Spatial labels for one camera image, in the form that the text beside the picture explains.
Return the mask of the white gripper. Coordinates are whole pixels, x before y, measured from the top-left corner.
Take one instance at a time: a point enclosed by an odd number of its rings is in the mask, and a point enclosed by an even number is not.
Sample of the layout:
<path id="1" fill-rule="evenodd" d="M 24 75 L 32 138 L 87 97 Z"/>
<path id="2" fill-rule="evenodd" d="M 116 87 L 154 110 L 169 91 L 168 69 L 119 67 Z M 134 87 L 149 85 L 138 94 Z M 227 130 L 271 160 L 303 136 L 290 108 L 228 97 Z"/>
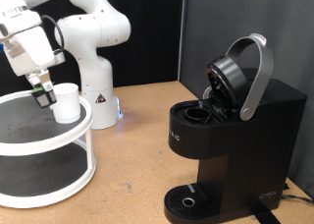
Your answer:
<path id="1" fill-rule="evenodd" d="M 50 42 L 42 27 L 28 28 L 10 34 L 0 26 L 4 53 L 17 76 L 26 75 L 33 88 L 43 87 L 45 91 L 53 89 L 49 68 L 65 61 L 60 49 L 52 50 Z"/>

